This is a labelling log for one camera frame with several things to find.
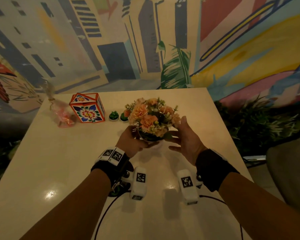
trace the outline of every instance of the wristband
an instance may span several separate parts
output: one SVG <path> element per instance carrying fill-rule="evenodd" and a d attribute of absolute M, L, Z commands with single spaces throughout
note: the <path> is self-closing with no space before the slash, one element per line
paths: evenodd
<path fill-rule="evenodd" d="M 219 190 L 229 173 L 239 173 L 228 161 L 211 149 L 202 151 L 198 155 L 195 165 L 197 180 L 202 181 L 211 192 Z"/>
<path fill-rule="evenodd" d="M 126 172 L 125 167 L 129 159 L 120 148 L 109 147 L 101 153 L 91 171 L 97 168 L 102 170 L 110 179 L 111 187 L 113 187 Z"/>

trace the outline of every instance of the glossy tabletop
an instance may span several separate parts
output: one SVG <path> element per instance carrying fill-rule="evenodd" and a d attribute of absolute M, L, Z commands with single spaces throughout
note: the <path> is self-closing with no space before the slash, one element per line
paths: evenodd
<path fill-rule="evenodd" d="M 19 239 L 84 180 L 100 153 L 115 145 L 128 125 L 110 122 L 109 113 L 121 113 L 125 104 L 140 97 L 160 96 L 171 107 L 179 105 L 178 113 L 187 116 L 203 143 L 252 180 L 205 88 L 99 95 L 106 122 L 77 123 L 72 128 L 58 128 L 51 118 L 49 102 L 43 102 L 0 181 L 0 240 Z M 71 96 L 56 98 L 68 103 Z M 241 239 L 239 223 L 226 205 L 209 198 L 184 205 L 176 173 L 189 169 L 195 175 L 196 169 L 181 154 L 170 151 L 171 144 L 163 141 L 130 160 L 134 167 L 147 170 L 147 195 L 141 202 L 130 200 L 127 193 L 121 196 L 106 214 L 97 239 Z M 198 191 L 220 198 L 204 186 Z M 107 199 L 105 208 L 113 199 Z"/>

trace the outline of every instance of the small succulent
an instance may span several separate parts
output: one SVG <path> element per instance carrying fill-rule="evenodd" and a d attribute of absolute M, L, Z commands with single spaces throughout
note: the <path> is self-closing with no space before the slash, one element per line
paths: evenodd
<path fill-rule="evenodd" d="M 119 114 L 117 111 L 112 111 L 111 114 L 109 115 L 109 118 L 111 120 L 116 120 L 119 117 Z"/>
<path fill-rule="evenodd" d="M 127 120 L 128 120 L 128 117 L 125 117 L 125 116 L 124 116 L 124 113 L 122 113 L 121 116 L 120 116 L 120 119 L 121 119 L 122 121 L 127 121 Z"/>

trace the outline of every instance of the yellow stripe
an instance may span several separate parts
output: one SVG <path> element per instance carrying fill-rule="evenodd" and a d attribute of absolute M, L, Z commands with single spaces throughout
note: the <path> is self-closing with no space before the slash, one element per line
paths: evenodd
<path fill-rule="evenodd" d="M 233 36 L 237 31 L 239 31 L 243 26 L 245 26 L 247 23 L 255 19 L 257 16 L 261 15 L 264 11 L 271 8 L 274 5 L 274 3 L 270 3 L 269 5 L 265 6 L 264 8 L 260 9 L 258 12 L 256 12 L 254 15 L 249 17 L 246 21 L 244 21 L 242 24 L 240 24 L 238 27 L 236 27 L 234 30 L 232 30 L 231 33 L 229 33 L 227 36 L 223 37 L 222 40 L 220 40 L 213 48 L 206 53 L 201 60 L 205 59 L 207 56 L 209 56 L 212 52 L 214 52 L 217 48 L 219 48 L 228 38 Z"/>
<path fill-rule="evenodd" d="M 55 28 L 53 23 L 51 22 L 51 18 L 47 16 L 46 12 L 40 8 L 37 8 L 38 16 L 43 23 L 44 27 L 46 28 L 48 34 L 53 39 L 56 46 L 60 49 L 61 52 L 67 51 L 67 46 L 59 34 L 58 30 Z"/>

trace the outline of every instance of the painted wall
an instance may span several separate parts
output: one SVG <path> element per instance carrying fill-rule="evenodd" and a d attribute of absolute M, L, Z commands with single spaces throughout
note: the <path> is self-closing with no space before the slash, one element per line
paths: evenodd
<path fill-rule="evenodd" d="M 44 80 L 300 102 L 300 0 L 0 0 L 0 123 L 33 117 Z"/>

